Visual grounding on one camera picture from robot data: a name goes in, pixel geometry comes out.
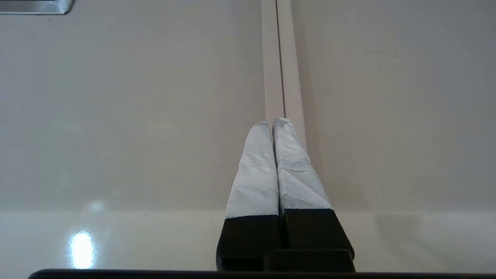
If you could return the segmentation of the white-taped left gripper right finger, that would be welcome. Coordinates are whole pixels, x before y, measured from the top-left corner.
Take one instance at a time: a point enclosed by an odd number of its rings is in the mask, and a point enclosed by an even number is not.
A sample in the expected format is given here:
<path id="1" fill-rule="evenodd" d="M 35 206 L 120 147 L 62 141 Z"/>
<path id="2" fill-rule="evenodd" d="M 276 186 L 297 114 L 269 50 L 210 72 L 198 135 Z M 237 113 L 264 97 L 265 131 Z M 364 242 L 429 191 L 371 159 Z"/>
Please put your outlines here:
<path id="1" fill-rule="evenodd" d="M 289 119 L 273 124 L 285 247 L 355 251 Z"/>

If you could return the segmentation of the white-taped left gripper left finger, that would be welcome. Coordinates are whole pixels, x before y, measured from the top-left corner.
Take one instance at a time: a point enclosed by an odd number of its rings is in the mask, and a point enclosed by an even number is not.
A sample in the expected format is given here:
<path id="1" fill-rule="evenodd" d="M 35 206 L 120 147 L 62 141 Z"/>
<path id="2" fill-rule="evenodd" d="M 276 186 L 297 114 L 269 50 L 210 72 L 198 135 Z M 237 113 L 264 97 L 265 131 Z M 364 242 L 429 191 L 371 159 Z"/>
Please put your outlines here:
<path id="1" fill-rule="evenodd" d="M 252 126 L 241 154 L 216 249 L 218 271 L 261 271 L 281 248 L 279 188 L 268 123 Z"/>

